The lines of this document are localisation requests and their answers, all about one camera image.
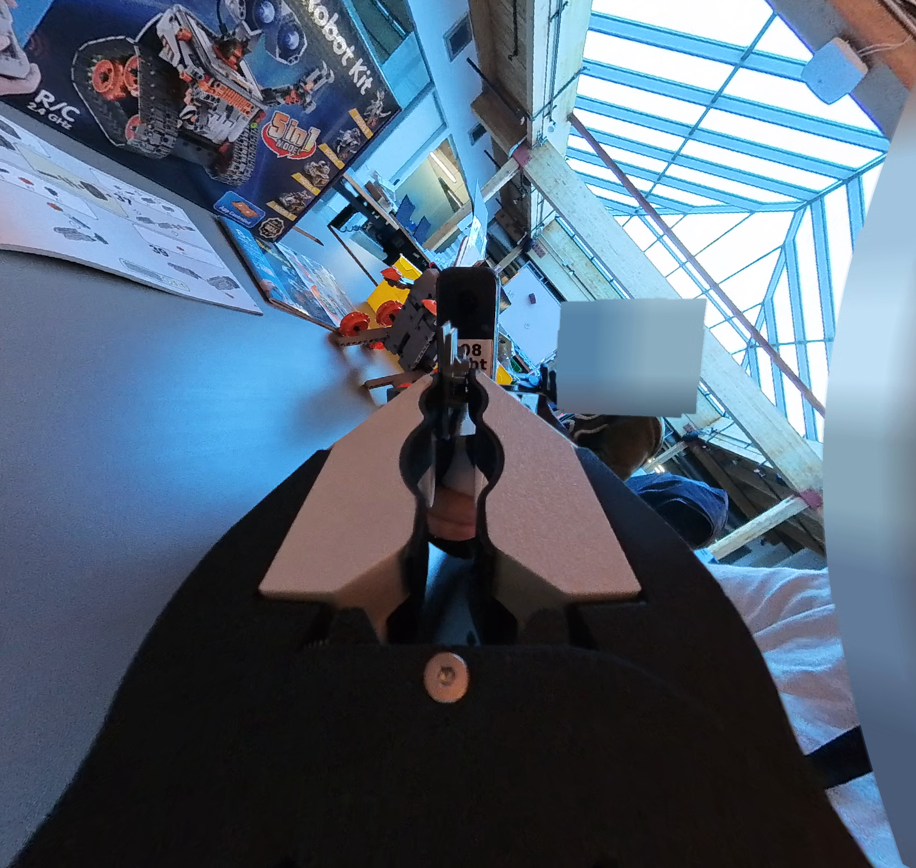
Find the white ceiling device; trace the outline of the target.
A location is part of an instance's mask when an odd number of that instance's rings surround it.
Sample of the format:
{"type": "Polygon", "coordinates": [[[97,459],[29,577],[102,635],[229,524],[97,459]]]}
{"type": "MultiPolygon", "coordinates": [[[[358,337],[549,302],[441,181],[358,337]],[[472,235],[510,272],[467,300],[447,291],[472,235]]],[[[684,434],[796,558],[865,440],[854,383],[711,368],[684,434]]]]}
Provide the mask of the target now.
{"type": "Polygon", "coordinates": [[[867,63],[853,46],[834,37],[807,61],[800,80],[821,102],[832,105],[849,95],[867,73],[867,63]]]}

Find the blue building booklet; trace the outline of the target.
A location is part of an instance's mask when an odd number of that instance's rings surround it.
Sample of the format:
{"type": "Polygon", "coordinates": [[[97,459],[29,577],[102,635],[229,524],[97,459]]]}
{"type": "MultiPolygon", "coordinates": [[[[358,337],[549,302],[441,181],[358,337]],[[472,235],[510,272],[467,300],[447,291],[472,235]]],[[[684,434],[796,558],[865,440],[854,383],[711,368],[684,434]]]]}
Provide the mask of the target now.
{"type": "Polygon", "coordinates": [[[336,330],[355,311],[336,278],[322,265],[274,243],[264,243],[243,226],[219,219],[227,238],[266,300],[277,308],[336,330]]]}

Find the person's right hand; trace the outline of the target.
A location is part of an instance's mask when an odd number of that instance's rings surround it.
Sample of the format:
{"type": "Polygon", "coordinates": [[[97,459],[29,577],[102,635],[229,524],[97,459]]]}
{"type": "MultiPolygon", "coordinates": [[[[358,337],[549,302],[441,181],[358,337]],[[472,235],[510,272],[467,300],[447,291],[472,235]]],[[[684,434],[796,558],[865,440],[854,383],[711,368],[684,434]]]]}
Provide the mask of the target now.
{"type": "Polygon", "coordinates": [[[473,495],[442,487],[437,490],[428,511],[431,537],[438,540],[464,542],[476,536],[477,509],[473,495]]]}

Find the robot kit box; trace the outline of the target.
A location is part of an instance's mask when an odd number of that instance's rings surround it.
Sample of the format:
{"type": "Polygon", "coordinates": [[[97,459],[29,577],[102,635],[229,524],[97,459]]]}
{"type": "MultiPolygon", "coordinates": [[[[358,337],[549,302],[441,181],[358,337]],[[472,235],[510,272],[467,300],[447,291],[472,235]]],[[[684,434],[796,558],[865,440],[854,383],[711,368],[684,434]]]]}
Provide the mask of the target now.
{"type": "Polygon", "coordinates": [[[2,0],[2,95],[266,241],[399,111],[342,0],[2,0]]]}

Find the grey orange toy robot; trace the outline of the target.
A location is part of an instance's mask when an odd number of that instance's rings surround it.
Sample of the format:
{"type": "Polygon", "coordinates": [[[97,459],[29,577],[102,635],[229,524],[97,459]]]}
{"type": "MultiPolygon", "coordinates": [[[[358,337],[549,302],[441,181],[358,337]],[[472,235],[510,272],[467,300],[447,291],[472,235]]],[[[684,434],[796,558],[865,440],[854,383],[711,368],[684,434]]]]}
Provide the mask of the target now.
{"type": "Polygon", "coordinates": [[[347,314],[332,335],[338,346],[380,346],[393,354],[401,372],[367,380],[368,390],[406,388],[437,365],[436,290],[440,272],[430,266],[406,286],[404,303],[388,301],[375,314],[379,326],[371,328],[369,315],[359,311],[347,314]]]}

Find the whiteboard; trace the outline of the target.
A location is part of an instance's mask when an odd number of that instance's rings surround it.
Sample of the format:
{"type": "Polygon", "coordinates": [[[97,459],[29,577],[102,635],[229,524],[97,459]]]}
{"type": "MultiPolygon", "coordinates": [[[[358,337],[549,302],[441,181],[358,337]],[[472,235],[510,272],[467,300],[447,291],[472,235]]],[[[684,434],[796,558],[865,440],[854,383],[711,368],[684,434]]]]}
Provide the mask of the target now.
{"type": "Polygon", "coordinates": [[[509,301],[499,314],[501,330],[519,351],[538,365],[555,352],[560,303],[530,265],[522,267],[502,288],[509,301]]]}

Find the open instruction booklet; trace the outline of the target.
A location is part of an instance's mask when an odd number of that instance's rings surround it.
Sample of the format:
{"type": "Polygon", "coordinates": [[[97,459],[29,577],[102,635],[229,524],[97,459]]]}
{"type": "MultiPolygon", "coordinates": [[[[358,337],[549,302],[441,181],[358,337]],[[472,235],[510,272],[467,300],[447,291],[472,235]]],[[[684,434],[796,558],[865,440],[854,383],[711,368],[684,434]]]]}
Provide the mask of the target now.
{"type": "Polygon", "coordinates": [[[179,206],[81,162],[7,117],[1,118],[1,247],[262,313],[179,206]]]}

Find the grey desk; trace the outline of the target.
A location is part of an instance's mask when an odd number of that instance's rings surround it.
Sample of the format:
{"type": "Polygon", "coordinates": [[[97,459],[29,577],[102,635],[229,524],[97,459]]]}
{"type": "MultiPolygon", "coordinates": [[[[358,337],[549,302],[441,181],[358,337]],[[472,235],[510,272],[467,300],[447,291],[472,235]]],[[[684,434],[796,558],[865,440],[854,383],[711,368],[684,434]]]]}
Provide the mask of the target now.
{"type": "Polygon", "coordinates": [[[2,866],[83,759],[138,645],[230,526],[359,425],[384,353],[2,254],[2,866]]]}

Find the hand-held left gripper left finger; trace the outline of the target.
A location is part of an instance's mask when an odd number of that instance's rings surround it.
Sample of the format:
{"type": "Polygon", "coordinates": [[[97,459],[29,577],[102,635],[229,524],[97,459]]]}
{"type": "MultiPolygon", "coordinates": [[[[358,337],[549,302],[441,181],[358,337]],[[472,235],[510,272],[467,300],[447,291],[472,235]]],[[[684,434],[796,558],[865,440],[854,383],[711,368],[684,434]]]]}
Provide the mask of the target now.
{"type": "Polygon", "coordinates": [[[386,640],[387,619],[407,598],[400,560],[416,513],[399,457],[431,383],[422,376],[333,444],[259,585],[265,597],[361,609],[386,640]]]}

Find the yellow plastic bin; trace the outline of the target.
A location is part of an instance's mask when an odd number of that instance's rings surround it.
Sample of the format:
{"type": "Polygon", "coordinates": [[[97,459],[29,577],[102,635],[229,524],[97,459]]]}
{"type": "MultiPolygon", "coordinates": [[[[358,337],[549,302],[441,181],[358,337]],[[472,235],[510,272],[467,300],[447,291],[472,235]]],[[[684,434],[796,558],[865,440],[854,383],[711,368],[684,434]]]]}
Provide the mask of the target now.
{"type": "MultiPolygon", "coordinates": [[[[426,271],[420,270],[404,258],[399,258],[396,263],[381,271],[382,282],[372,291],[367,299],[368,309],[372,309],[371,314],[375,315],[376,326],[389,326],[386,322],[393,322],[393,313],[389,311],[394,303],[404,305],[407,302],[408,293],[411,287],[418,279],[426,274],[426,271]]],[[[498,283],[498,311],[508,307],[510,302],[500,291],[498,283]]],[[[510,356],[511,347],[506,346],[506,339],[498,335],[498,355],[510,356]]],[[[495,372],[496,380],[500,384],[509,384],[512,381],[510,372],[497,360],[497,370],[495,372]]]]}

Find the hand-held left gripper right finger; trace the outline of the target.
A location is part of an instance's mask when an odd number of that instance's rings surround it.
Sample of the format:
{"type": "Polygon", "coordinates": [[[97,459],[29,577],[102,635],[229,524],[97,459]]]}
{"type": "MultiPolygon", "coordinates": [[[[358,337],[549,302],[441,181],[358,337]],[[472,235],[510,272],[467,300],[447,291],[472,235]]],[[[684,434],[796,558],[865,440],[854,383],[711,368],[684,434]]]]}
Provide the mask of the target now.
{"type": "Polygon", "coordinates": [[[523,627],[541,610],[637,598],[572,443],[482,372],[468,378],[484,592],[523,627]]]}

